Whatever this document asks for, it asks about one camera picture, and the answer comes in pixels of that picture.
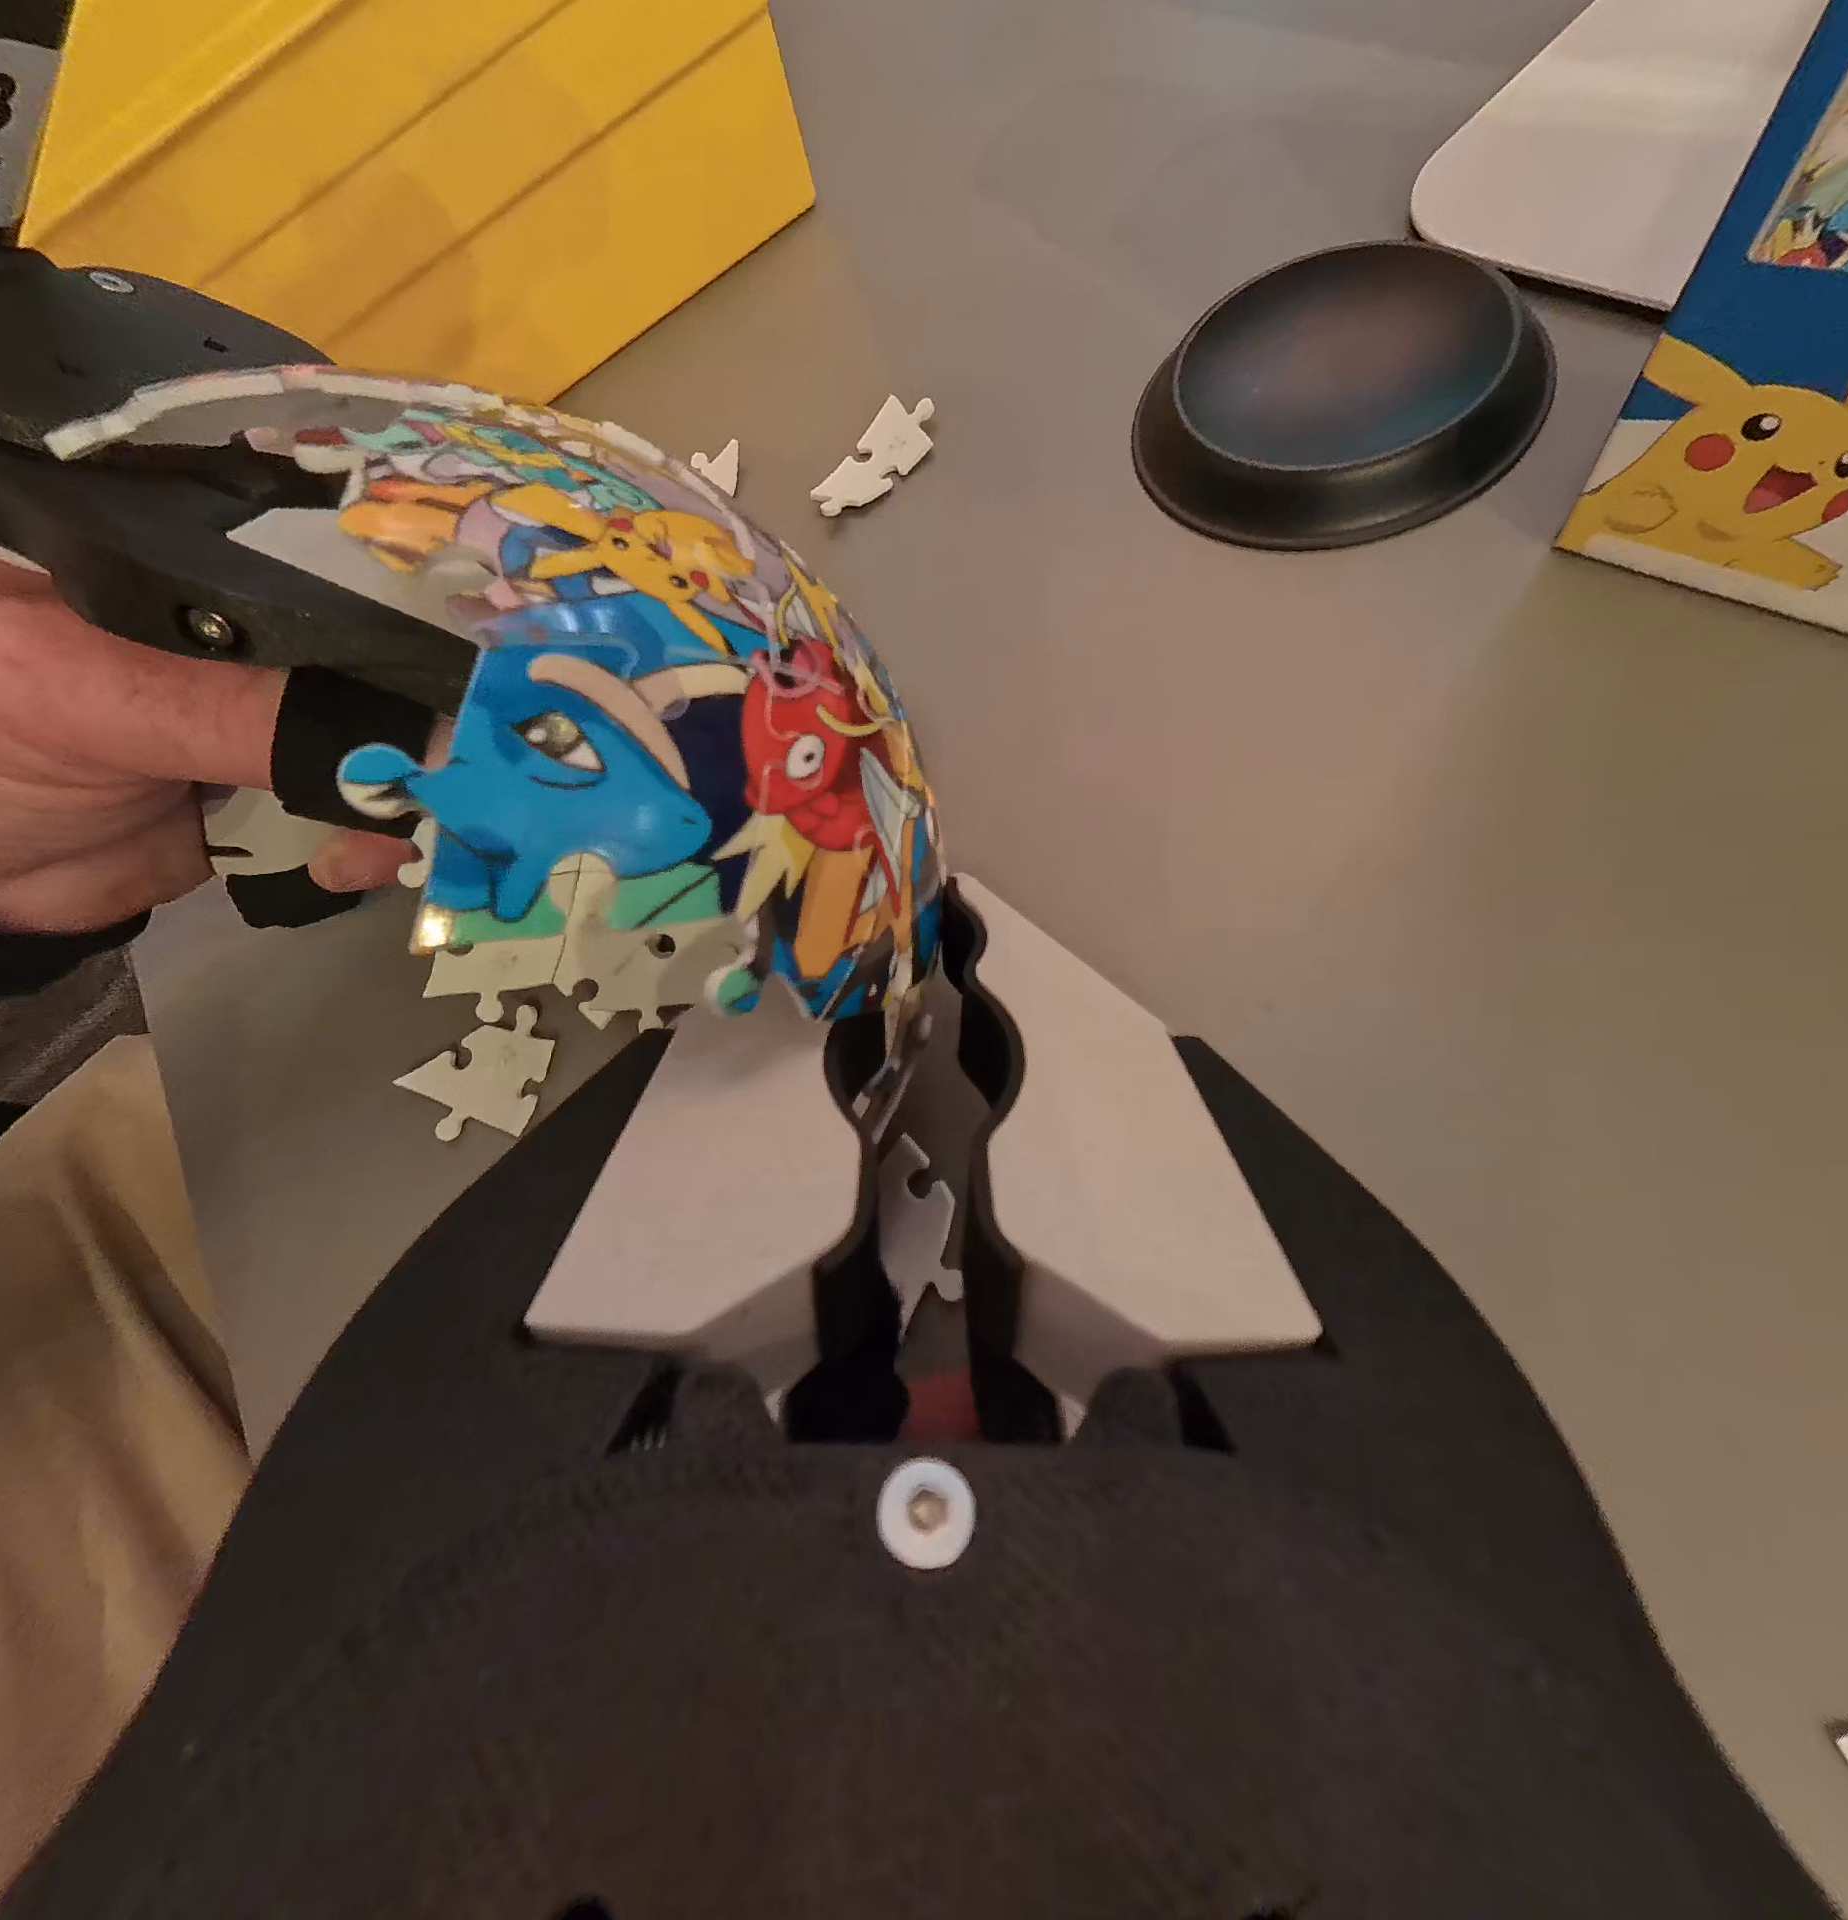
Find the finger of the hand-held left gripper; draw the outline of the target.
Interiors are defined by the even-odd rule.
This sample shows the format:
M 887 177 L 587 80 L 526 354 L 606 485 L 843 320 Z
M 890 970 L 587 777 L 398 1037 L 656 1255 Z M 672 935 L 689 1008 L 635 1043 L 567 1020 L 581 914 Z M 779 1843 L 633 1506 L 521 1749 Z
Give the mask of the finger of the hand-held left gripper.
M 359 576 L 359 545 L 337 527 L 336 508 L 270 508 L 227 540 L 314 577 Z

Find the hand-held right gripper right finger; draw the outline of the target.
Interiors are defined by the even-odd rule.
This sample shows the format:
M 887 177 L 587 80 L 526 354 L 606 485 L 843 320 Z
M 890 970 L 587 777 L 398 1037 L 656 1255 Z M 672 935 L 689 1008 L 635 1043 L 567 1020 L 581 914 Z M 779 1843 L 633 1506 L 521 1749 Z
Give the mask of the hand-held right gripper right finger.
M 1117 1371 L 1322 1342 L 1156 1014 L 974 877 L 945 894 L 944 971 L 978 1097 L 960 1271 L 986 1440 L 1057 1442 Z

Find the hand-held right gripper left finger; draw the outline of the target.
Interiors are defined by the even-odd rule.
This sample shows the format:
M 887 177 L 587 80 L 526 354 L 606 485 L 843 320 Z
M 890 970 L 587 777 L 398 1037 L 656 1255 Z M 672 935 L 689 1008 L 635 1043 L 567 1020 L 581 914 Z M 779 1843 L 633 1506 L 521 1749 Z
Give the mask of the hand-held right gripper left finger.
M 556 1249 L 524 1330 L 736 1363 L 795 1440 L 884 1442 L 907 1413 L 882 1259 L 882 1013 L 683 1013 Z

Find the puzzle pieces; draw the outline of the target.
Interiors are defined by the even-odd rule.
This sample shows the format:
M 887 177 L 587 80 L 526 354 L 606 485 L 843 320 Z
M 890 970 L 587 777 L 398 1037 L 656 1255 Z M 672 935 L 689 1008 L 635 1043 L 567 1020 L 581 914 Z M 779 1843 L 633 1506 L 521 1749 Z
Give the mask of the puzzle pieces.
M 432 833 L 413 951 L 479 1029 L 399 1077 L 520 1136 L 555 1043 L 506 990 L 656 1029 L 768 990 L 882 1013 L 875 1140 L 940 947 L 940 827 L 860 626 L 707 477 L 617 427 L 455 389 L 366 437 L 340 530 L 464 584 L 479 639 L 452 743 L 378 748 Z

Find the yellow plastic bin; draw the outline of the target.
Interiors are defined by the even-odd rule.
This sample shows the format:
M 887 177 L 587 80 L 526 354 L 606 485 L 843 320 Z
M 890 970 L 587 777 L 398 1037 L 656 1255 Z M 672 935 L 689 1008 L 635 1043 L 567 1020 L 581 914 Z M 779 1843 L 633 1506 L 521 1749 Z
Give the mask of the yellow plastic bin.
M 768 3 L 75 3 L 23 234 L 555 399 L 813 202 Z

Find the partly built puzzle ball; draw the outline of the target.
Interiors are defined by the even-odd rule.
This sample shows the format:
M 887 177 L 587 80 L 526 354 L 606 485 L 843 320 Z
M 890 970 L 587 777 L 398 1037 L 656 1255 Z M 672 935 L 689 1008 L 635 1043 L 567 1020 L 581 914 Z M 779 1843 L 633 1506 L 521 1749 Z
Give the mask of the partly built puzzle ball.
M 429 846 L 413 954 L 562 936 L 591 1014 L 884 1024 L 940 956 L 936 797 L 837 597 L 703 469 L 455 381 L 186 373 L 37 435 L 37 558 L 123 636 L 325 670 L 427 713 L 336 751 Z M 443 715 L 448 743 L 429 746 Z

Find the black round ball stand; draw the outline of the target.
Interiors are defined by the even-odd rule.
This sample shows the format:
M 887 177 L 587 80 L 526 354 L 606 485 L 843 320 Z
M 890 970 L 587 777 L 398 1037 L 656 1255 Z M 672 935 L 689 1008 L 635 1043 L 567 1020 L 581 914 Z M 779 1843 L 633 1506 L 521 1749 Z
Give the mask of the black round ball stand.
M 1280 262 L 1190 327 L 1136 408 L 1133 469 L 1202 538 L 1353 549 L 1495 489 L 1553 397 L 1550 335 L 1505 272 L 1351 243 Z

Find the printed puzzle box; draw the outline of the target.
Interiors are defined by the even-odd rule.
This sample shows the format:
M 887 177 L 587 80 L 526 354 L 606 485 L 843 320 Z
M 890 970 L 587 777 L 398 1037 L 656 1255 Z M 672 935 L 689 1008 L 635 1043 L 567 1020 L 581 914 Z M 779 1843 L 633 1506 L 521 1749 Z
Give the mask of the printed puzzle box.
M 1829 3 L 1557 550 L 1848 636 L 1848 3 Z

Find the person's left hand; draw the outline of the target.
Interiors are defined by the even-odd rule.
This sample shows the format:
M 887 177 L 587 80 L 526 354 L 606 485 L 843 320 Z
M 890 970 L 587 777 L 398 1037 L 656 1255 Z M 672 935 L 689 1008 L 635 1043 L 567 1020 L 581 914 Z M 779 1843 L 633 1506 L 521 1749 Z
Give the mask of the person's left hand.
M 97 935 L 210 874 L 200 794 L 274 789 L 312 819 L 363 743 L 443 752 L 448 721 L 336 675 L 181 658 L 82 620 L 0 558 L 0 935 Z

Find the person's beige clothing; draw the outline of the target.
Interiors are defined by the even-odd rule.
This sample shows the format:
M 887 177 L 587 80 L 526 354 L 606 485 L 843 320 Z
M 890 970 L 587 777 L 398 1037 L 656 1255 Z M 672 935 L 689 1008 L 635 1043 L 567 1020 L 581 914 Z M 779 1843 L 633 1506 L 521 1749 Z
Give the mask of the person's beige clothing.
M 0 1140 L 0 1895 L 158 1679 L 250 1483 L 147 1037 Z

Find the white document stand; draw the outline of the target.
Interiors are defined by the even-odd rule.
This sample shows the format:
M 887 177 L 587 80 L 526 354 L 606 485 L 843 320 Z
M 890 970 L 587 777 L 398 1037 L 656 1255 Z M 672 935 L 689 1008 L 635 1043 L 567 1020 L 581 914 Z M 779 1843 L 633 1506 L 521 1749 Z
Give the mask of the white document stand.
M 1414 230 L 1664 315 L 1823 3 L 1592 3 L 1419 169 Z

